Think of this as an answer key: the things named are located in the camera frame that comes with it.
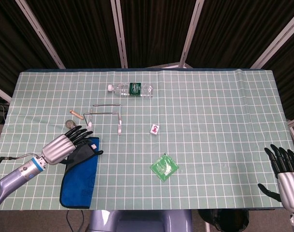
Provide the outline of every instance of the bottle cap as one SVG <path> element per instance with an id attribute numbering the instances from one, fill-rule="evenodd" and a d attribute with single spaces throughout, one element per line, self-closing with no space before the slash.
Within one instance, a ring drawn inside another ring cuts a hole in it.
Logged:
<path id="1" fill-rule="evenodd" d="M 113 85 L 108 85 L 108 91 L 109 91 L 109 92 L 113 91 L 113 89 L 114 89 L 114 88 L 113 88 Z"/>

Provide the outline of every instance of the robotic arm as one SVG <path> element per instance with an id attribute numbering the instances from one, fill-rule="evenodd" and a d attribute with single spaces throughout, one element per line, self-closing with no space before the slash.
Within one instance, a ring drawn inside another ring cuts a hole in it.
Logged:
<path id="1" fill-rule="evenodd" d="M 74 127 L 67 133 L 58 136 L 42 149 L 42 155 L 32 158 L 0 180 L 0 204 L 8 195 L 17 190 L 37 174 L 45 170 L 47 164 L 56 165 L 65 159 L 78 146 L 88 142 L 88 135 L 92 131 L 80 130 L 81 126 Z"/>
<path id="2" fill-rule="evenodd" d="M 268 197 L 282 202 L 284 208 L 292 213 L 290 221 L 294 232 L 294 152 L 274 145 L 271 145 L 271 148 L 274 152 L 268 148 L 265 148 L 265 152 L 278 179 L 280 194 L 267 190 L 262 184 L 258 184 L 258 187 Z"/>

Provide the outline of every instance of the black backdrop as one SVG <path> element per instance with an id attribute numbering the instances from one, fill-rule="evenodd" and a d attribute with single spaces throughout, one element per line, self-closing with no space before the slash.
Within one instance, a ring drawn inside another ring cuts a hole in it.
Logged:
<path id="1" fill-rule="evenodd" d="M 121 0 L 129 68 L 179 62 L 195 0 Z M 120 68 L 109 0 L 27 0 L 66 68 Z M 294 0 L 205 0 L 186 63 L 250 68 L 294 16 Z M 0 0 L 0 89 L 19 73 L 57 68 L 14 0 Z M 294 35 L 263 69 L 272 70 L 285 115 L 294 119 Z"/>

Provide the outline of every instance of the grid mat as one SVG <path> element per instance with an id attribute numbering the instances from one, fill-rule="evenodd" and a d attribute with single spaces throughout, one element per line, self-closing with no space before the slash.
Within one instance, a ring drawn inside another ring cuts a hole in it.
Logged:
<path id="1" fill-rule="evenodd" d="M 107 85 L 151 83 L 154 97 L 120 98 Z M 92 104 L 122 105 L 116 116 L 93 116 L 100 137 L 90 209 L 268 208 L 280 203 L 257 183 L 278 191 L 264 147 L 294 148 L 272 71 L 23 72 L 0 138 L 0 156 L 40 154 Z M 107 107 L 105 111 L 116 111 Z M 150 134 L 152 124 L 159 133 Z M 179 166 L 166 182 L 150 165 L 163 153 Z M 30 157 L 0 165 L 0 179 Z M 64 209 L 65 166 L 46 171 L 11 194 L 3 210 Z"/>

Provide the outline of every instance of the blue towel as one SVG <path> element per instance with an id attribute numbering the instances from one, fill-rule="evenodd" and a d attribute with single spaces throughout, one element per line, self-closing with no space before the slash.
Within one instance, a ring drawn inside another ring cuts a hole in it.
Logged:
<path id="1" fill-rule="evenodd" d="M 67 159 L 60 191 L 60 203 L 66 208 L 88 209 L 91 205 L 98 155 L 102 151 L 98 151 L 98 137 L 88 139 L 92 142 L 78 147 Z"/>

